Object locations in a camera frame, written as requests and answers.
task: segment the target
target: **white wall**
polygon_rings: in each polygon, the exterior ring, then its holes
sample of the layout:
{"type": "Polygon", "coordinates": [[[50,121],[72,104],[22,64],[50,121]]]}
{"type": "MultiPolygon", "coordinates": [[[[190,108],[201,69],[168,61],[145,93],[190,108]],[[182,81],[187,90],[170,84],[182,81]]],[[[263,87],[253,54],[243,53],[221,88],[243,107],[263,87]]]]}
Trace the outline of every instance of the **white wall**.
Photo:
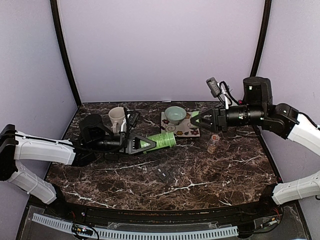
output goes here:
{"type": "MultiPolygon", "coordinates": [[[[77,107],[61,59],[49,0],[0,1],[0,129],[61,138],[77,107]]],[[[25,161],[44,177],[48,163],[25,161]]],[[[28,196],[0,182],[0,239],[16,239],[28,196]]]]}
{"type": "MultiPolygon", "coordinates": [[[[269,78],[274,104],[288,103],[320,123],[320,1],[273,1],[258,75],[269,78]]],[[[289,140],[263,136],[285,182],[320,170],[320,157],[289,140]]],[[[319,239],[320,201],[301,207],[312,239],[319,239]]]]}
{"type": "Polygon", "coordinates": [[[59,0],[83,102],[213,100],[214,76],[242,97],[263,0],[59,0]]]}

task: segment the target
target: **black pole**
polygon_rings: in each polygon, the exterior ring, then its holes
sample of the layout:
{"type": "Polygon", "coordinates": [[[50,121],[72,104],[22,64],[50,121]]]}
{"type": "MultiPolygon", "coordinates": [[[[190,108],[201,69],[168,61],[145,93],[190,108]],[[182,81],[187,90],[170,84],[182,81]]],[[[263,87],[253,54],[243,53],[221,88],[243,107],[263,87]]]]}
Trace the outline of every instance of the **black pole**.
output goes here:
{"type": "Polygon", "coordinates": [[[252,64],[252,69],[250,73],[250,77],[255,77],[258,72],[262,51],[264,49],[264,44],[266,40],[267,35],[267,29],[268,29],[268,23],[269,23],[269,17],[271,12],[271,2],[272,0],[265,0],[264,2],[264,10],[263,10],[263,16],[262,16],[262,22],[261,22],[261,29],[259,34],[259,40],[258,44],[256,46],[255,56],[252,64]]]}
{"type": "Polygon", "coordinates": [[[51,11],[52,11],[52,18],[53,18],[56,38],[58,40],[65,73],[68,78],[75,103],[78,107],[80,107],[82,103],[81,103],[79,92],[76,86],[74,75],[72,74],[72,70],[71,70],[71,66],[70,66],[70,62],[67,54],[66,44],[64,40],[62,27],[61,27],[60,17],[59,17],[58,3],[57,3],[57,0],[50,0],[50,3],[51,3],[51,11]]]}

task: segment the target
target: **small jar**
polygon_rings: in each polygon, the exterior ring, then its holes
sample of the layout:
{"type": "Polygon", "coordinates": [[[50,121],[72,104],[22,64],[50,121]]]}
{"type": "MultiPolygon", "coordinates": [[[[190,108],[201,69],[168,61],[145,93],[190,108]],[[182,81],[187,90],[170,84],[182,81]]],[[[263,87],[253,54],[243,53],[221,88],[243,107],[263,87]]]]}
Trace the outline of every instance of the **small jar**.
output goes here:
{"type": "Polygon", "coordinates": [[[220,137],[217,134],[213,134],[210,137],[210,140],[208,142],[207,152],[210,154],[213,154],[214,152],[216,152],[219,142],[220,142],[220,137]]]}

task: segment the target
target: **mug handle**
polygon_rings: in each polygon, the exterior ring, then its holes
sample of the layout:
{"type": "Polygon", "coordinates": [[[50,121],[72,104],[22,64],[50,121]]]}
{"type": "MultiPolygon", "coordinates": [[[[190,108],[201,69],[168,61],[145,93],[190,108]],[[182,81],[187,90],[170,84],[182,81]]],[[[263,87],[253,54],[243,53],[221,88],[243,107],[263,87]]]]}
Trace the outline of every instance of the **mug handle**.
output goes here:
{"type": "Polygon", "coordinates": [[[117,121],[115,121],[113,124],[112,124],[112,132],[114,133],[114,134],[117,134],[117,125],[118,125],[119,123],[117,122],[117,121]]]}

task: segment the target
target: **green container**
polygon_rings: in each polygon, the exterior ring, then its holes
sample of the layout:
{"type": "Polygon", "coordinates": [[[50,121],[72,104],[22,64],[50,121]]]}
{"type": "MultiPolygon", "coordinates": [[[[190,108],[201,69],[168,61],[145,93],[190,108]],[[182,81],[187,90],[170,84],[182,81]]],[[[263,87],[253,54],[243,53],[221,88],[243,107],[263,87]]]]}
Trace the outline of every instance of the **green container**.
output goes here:
{"type": "MultiPolygon", "coordinates": [[[[165,147],[174,147],[177,145],[175,135],[173,132],[165,132],[165,133],[160,133],[152,136],[148,136],[147,139],[150,139],[154,142],[156,142],[156,147],[149,149],[147,151],[144,151],[143,153],[146,154],[148,151],[153,151],[157,149],[162,149],[165,147]]],[[[145,141],[140,141],[141,148],[147,147],[150,144],[145,142],[145,141]]]]}

